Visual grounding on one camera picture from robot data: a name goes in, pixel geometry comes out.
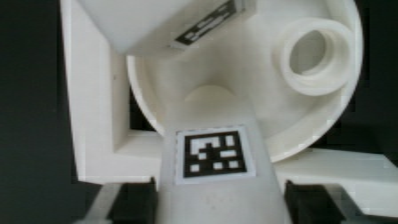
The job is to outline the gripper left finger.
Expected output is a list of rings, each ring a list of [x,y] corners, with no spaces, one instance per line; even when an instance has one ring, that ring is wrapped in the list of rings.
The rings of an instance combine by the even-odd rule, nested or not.
[[[86,214],[72,224],[154,224],[156,182],[102,185]]]

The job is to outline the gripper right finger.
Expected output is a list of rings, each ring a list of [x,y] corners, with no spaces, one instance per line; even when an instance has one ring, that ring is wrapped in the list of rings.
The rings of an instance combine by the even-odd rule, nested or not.
[[[292,224],[364,224],[364,214],[337,184],[287,180],[284,200]]]

